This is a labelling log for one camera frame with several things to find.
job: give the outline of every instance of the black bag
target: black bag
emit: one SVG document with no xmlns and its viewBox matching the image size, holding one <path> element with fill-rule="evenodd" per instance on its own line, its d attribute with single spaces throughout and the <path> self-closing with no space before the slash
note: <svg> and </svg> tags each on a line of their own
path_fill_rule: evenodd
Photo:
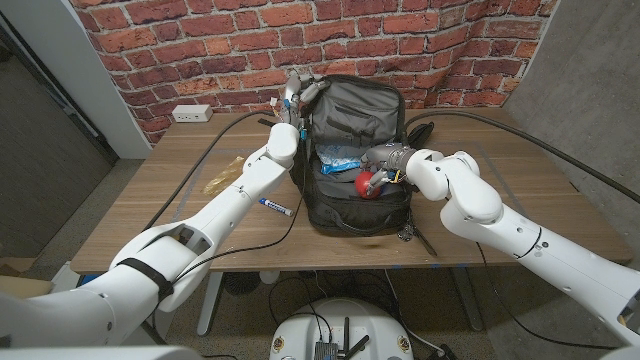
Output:
<svg viewBox="0 0 640 360">
<path fill-rule="evenodd" d="M 329 75 L 323 80 L 329 87 L 303 110 L 302 116 L 309 119 L 305 126 L 309 134 L 306 142 L 300 142 L 291 170 L 293 182 L 303 193 L 309 221 L 321 230 L 360 236 L 402 228 L 410 217 L 409 186 L 386 184 L 380 196 L 363 199 L 354 185 L 361 170 L 323 174 L 316 152 L 316 145 L 346 145 L 362 154 L 388 142 L 407 145 L 402 94 L 393 86 L 356 76 Z M 420 138 L 426 139 L 424 127 L 421 129 Z"/>
</svg>

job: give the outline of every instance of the white wall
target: white wall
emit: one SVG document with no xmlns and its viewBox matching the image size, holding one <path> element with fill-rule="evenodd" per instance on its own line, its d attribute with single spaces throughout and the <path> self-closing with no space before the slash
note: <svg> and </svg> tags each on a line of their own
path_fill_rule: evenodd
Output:
<svg viewBox="0 0 640 360">
<path fill-rule="evenodd" d="M 124 159 L 151 146 L 82 28 L 68 0 L 2 0 L 0 11 Z"/>
</svg>

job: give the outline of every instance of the red brick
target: red brick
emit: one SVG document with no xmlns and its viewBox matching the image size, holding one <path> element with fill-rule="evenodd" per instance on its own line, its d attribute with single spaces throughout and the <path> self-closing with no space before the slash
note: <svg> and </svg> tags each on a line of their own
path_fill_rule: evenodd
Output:
<svg viewBox="0 0 640 360">
<path fill-rule="evenodd" d="M 484 29 L 487 26 L 486 20 L 476 21 L 473 25 L 471 25 L 471 29 L 469 30 L 469 37 L 476 38 L 482 37 L 484 35 Z"/>
<path fill-rule="evenodd" d="M 516 89 L 518 84 L 520 84 L 520 79 L 504 78 L 504 81 L 502 83 L 502 91 L 511 92 Z"/>
<path fill-rule="evenodd" d="M 419 89 L 429 89 L 438 85 L 447 75 L 446 70 L 440 70 L 429 75 L 416 75 L 415 87 Z"/>
<path fill-rule="evenodd" d="M 515 41 L 498 40 L 491 44 L 491 56 L 508 56 L 513 54 L 513 50 L 516 48 Z"/>
<path fill-rule="evenodd" d="M 196 101 L 200 105 L 211 105 L 212 107 L 216 107 L 220 105 L 220 102 L 218 101 L 218 98 L 216 98 L 215 95 L 198 96 L 196 98 Z"/>
<path fill-rule="evenodd" d="M 481 74 L 509 74 L 515 75 L 520 70 L 522 62 L 517 60 L 476 60 L 473 64 L 473 73 Z"/>
<path fill-rule="evenodd" d="M 168 116 L 157 117 L 152 120 L 137 120 L 140 129 L 145 132 L 158 132 L 171 126 L 171 119 Z"/>
<path fill-rule="evenodd" d="M 209 55 L 225 55 L 231 52 L 227 38 L 208 38 L 205 44 Z"/>
<path fill-rule="evenodd" d="M 118 87 L 122 90 L 131 90 L 131 85 L 127 81 L 127 77 L 124 75 L 111 75 L 111 79 L 113 82 L 118 85 Z"/>
<path fill-rule="evenodd" d="M 465 26 L 427 38 L 427 51 L 436 52 L 463 43 L 467 37 L 467 30 Z"/>
<path fill-rule="evenodd" d="M 231 15 L 210 15 L 180 20 L 182 30 L 189 36 L 231 34 L 233 27 Z"/>
<path fill-rule="evenodd" d="M 269 26 L 306 24 L 313 21 L 309 4 L 293 4 L 260 10 L 262 20 Z"/>
<path fill-rule="evenodd" d="M 218 93 L 218 100 L 222 105 L 257 104 L 260 97 L 255 91 L 221 92 Z"/>
<path fill-rule="evenodd" d="M 480 89 L 497 89 L 502 84 L 502 75 L 485 75 L 482 77 Z"/>
<path fill-rule="evenodd" d="M 462 93 L 458 91 L 445 91 L 438 96 L 438 104 L 440 105 L 458 105 L 460 104 L 460 99 L 462 98 Z"/>
<path fill-rule="evenodd" d="M 413 75 L 393 75 L 391 76 L 391 85 L 397 88 L 410 89 L 413 87 L 413 80 Z"/>
<path fill-rule="evenodd" d="M 313 68 L 314 74 L 343 74 L 343 75 L 355 75 L 356 74 L 356 62 L 355 61 L 336 61 L 325 65 L 315 65 Z"/>
<path fill-rule="evenodd" d="M 138 92 L 124 92 L 120 91 L 120 95 L 124 101 L 129 105 L 146 105 L 156 102 L 156 97 L 151 90 L 138 91 Z"/>
<path fill-rule="evenodd" d="M 127 59 L 133 67 L 141 69 L 156 64 L 156 60 L 149 50 L 140 50 L 127 54 Z"/>
<path fill-rule="evenodd" d="M 322 49 L 320 46 L 310 48 L 296 48 L 275 51 L 273 54 L 273 65 L 308 64 L 322 61 Z"/>
<path fill-rule="evenodd" d="M 129 64 L 127 64 L 127 62 L 124 61 L 124 59 L 120 56 L 109 56 L 109 55 L 102 55 L 102 54 L 98 54 L 98 55 L 100 56 L 100 60 L 102 61 L 102 64 L 104 65 L 104 67 L 109 71 L 131 70 L 131 67 L 129 66 Z"/>
<path fill-rule="evenodd" d="M 113 2 L 113 0 L 71 0 L 71 3 L 79 8 L 86 8 L 89 6 L 95 6 L 99 4 L 105 4 Z"/>
<path fill-rule="evenodd" d="M 324 57 L 327 60 L 344 59 L 347 56 L 347 47 L 340 43 L 324 46 Z"/>
<path fill-rule="evenodd" d="M 384 18 L 384 32 L 386 34 L 419 33 L 438 28 L 438 14 L 424 12 L 421 14 L 407 14 L 387 16 Z"/>
<path fill-rule="evenodd" d="M 160 99 L 173 99 L 178 97 L 178 93 L 173 85 L 162 85 L 153 88 L 153 92 Z"/>
<path fill-rule="evenodd" d="M 224 90 L 239 90 L 242 87 L 238 75 L 219 76 L 218 83 L 220 83 L 220 88 Z"/>
<path fill-rule="evenodd" d="M 473 67 L 473 60 L 458 60 L 451 65 L 450 75 L 469 75 Z"/>
<path fill-rule="evenodd" d="M 347 57 L 394 55 L 398 51 L 395 39 L 351 41 L 347 44 Z"/>
<path fill-rule="evenodd" d="M 136 28 L 100 35 L 98 41 L 106 51 L 118 52 L 146 45 L 155 45 L 156 38 L 149 28 Z"/>
<path fill-rule="evenodd" d="M 470 0 L 431 0 L 432 8 L 443 8 L 455 5 L 466 4 Z"/>
<path fill-rule="evenodd" d="M 184 64 L 178 64 L 176 65 L 176 68 L 178 69 L 178 72 L 183 79 L 192 78 L 203 73 L 202 67 L 200 67 L 200 64 L 197 61 L 189 61 Z"/>
<path fill-rule="evenodd" d="M 80 21 L 82 22 L 82 25 L 85 29 L 94 32 L 100 31 L 98 24 L 96 24 L 96 21 L 93 16 L 91 16 L 91 14 L 84 11 L 77 11 L 76 13 L 78 14 L 78 17 L 80 18 Z"/>
<path fill-rule="evenodd" d="M 119 7 L 98 9 L 91 13 L 98 24 L 102 25 L 105 29 L 122 29 L 129 26 L 127 19 L 124 17 L 124 14 Z"/>
<path fill-rule="evenodd" d="M 427 96 L 424 98 L 423 107 L 435 106 L 436 104 L 438 104 L 438 93 L 437 92 L 432 92 L 432 93 L 427 92 Z"/>
<path fill-rule="evenodd" d="M 218 82 L 213 77 L 181 82 L 175 84 L 175 88 L 180 95 L 202 94 L 220 89 Z"/>
<path fill-rule="evenodd" d="M 380 34 L 382 26 L 382 18 L 361 18 L 358 19 L 358 31 L 362 36 L 371 36 Z"/>
<path fill-rule="evenodd" d="M 516 50 L 516 56 L 521 58 L 532 58 L 533 54 L 536 52 L 536 48 L 538 47 L 537 42 L 526 42 L 523 41 L 518 45 L 518 49 Z"/>
<path fill-rule="evenodd" d="M 447 29 L 462 24 L 464 21 L 464 6 L 443 10 L 440 13 L 440 29 Z"/>
<path fill-rule="evenodd" d="M 87 33 L 87 36 L 89 37 L 91 46 L 93 46 L 96 51 L 104 51 L 102 45 L 100 45 L 100 41 L 98 41 L 98 38 L 93 33 Z"/>
<path fill-rule="evenodd" d="M 478 76 L 448 76 L 443 87 L 449 89 L 475 90 L 480 83 Z"/>
<path fill-rule="evenodd" d="M 487 29 L 488 37 L 508 37 L 537 39 L 542 23 L 540 21 L 502 20 L 492 21 Z"/>
<path fill-rule="evenodd" d="M 553 12 L 553 8 L 556 7 L 557 2 L 558 0 L 550 0 L 542 4 L 542 6 L 540 6 L 540 10 L 538 10 L 538 15 L 551 16 L 551 13 Z"/>
<path fill-rule="evenodd" d="M 462 56 L 482 57 L 489 55 L 491 44 L 488 41 L 472 40 L 466 43 Z"/>
<path fill-rule="evenodd" d="M 431 56 L 396 57 L 382 60 L 382 71 L 428 71 L 431 68 Z"/>
<path fill-rule="evenodd" d="M 134 24 L 175 19 L 187 15 L 184 0 L 155 0 L 125 5 Z"/>
<path fill-rule="evenodd" d="M 210 13 L 213 9 L 211 0 L 187 0 L 187 5 L 189 5 L 191 12 L 194 14 Z"/>
<path fill-rule="evenodd" d="M 405 100 L 424 100 L 427 90 L 420 89 L 400 89 Z"/>
<path fill-rule="evenodd" d="M 465 106 L 502 105 L 506 99 L 507 96 L 503 94 L 498 94 L 493 91 L 480 91 L 464 94 L 462 104 Z"/>
<path fill-rule="evenodd" d="M 202 68 L 207 74 L 244 71 L 247 59 L 244 56 L 227 56 L 221 59 L 205 59 Z"/>
<path fill-rule="evenodd" d="M 214 0 L 218 10 L 237 10 L 241 7 L 260 6 L 267 3 L 267 0 Z"/>
<path fill-rule="evenodd" d="M 243 11 L 233 14 L 236 18 L 238 30 L 257 29 L 260 27 L 258 13 L 255 11 Z"/>
<path fill-rule="evenodd" d="M 424 52 L 424 37 L 406 37 L 400 39 L 400 54 L 422 54 Z"/>
<path fill-rule="evenodd" d="M 262 71 L 255 74 L 241 75 L 240 80 L 245 88 L 270 85 L 281 85 L 287 82 L 287 75 L 283 70 Z"/>
<path fill-rule="evenodd" d="M 147 108 L 130 107 L 129 110 L 131 110 L 133 117 L 135 117 L 136 119 L 151 119 L 153 117 L 151 111 L 149 111 L 149 109 Z"/>
<path fill-rule="evenodd" d="M 290 28 L 280 30 L 280 42 L 283 46 L 300 46 L 304 43 L 302 28 Z"/>
<path fill-rule="evenodd" d="M 234 50 L 258 50 L 272 49 L 280 46 L 278 43 L 278 32 L 267 30 L 261 33 L 251 33 L 236 35 L 231 37 L 231 46 Z"/>
<path fill-rule="evenodd" d="M 378 60 L 361 60 L 356 62 L 358 75 L 371 76 L 378 71 Z"/>
<path fill-rule="evenodd" d="M 160 41 L 175 40 L 182 36 L 178 23 L 170 22 L 166 24 L 155 25 L 153 31 L 156 32 L 156 37 Z"/>
<path fill-rule="evenodd" d="M 342 0 L 344 16 L 358 16 L 395 12 L 398 9 L 397 0 Z"/>
<path fill-rule="evenodd" d="M 433 57 L 433 66 L 434 69 L 443 68 L 449 65 L 449 61 L 451 60 L 451 50 L 441 51 L 434 55 Z"/>
<path fill-rule="evenodd" d="M 161 104 L 150 105 L 149 109 L 155 116 L 171 115 L 173 109 L 178 105 L 195 105 L 195 100 L 191 98 L 175 99 Z"/>
<path fill-rule="evenodd" d="M 271 67 L 271 59 L 268 53 L 248 54 L 252 70 L 263 70 Z"/>
<path fill-rule="evenodd" d="M 231 105 L 232 113 L 242 113 L 251 111 L 251 107 L 249 105 Z"/>
<path fill-rule="evenodd" d="M 310 44 L 330 39 L 354 37 L 355 33 L 355 22 L 353 20 L 345 20 L 321 25 L 309 25 L 305 27 L 304 38 L 307 44 Z"/>
<path fill-rule="evenodd" d="M 340 0 L 316 1 L 315 4 L 318 20 L 333 20 L 342 17 Z"/>
<path fill-rule="evenodd" d="M 509 14 L 520 16 L 535 15 L 540 6 L 540 0 L 515 0 L 509 7 Z"/>
<path fill-rule="evenodd" d="M 429 7 L 429 0 L 403 0 L 402 11 L 424 10 Z"/>
<path fill-rule="evenodd" d="M 176 81 L 178 79 L 180 79 L 178 71 L 170 66 L 157 67 L 129 75 L 129 82 L 131 82 L 131 85 L 135 88 Z"/>
<path fill-rule="evenodd" d="M 175 45 L 166 45 L 153 49 L 156 59 L 162 64 L 184 60 L 192 57 L 205 56 L 207 50 L 202 40 L 191 40 Z"/>
</svg>

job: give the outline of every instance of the brick wall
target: brick wall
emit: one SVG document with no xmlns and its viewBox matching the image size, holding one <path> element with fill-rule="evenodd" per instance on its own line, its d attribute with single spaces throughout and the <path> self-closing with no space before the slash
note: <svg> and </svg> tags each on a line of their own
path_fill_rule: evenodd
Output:
<svg viewBox="0 0 640 360">
<path fill-rule="evenodd" d="M 556 0 L 72 0 L 151 143 L 178 104 L 269 108 L 286 72 L 391 83 L 407 107 L 500 106 Z"/>
</svg>

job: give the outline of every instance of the electrical outlet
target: electrical outlet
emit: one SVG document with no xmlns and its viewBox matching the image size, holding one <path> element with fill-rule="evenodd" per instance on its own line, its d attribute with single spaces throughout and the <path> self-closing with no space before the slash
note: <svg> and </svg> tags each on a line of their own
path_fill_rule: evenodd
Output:
<svg viewBox="0 0 640 360">
<path fill-rule="evenodd" d="M 213 110 L 209 105 L 178 105 L 172 114 L 176 122 L 207 122 Z"/>
</svg>

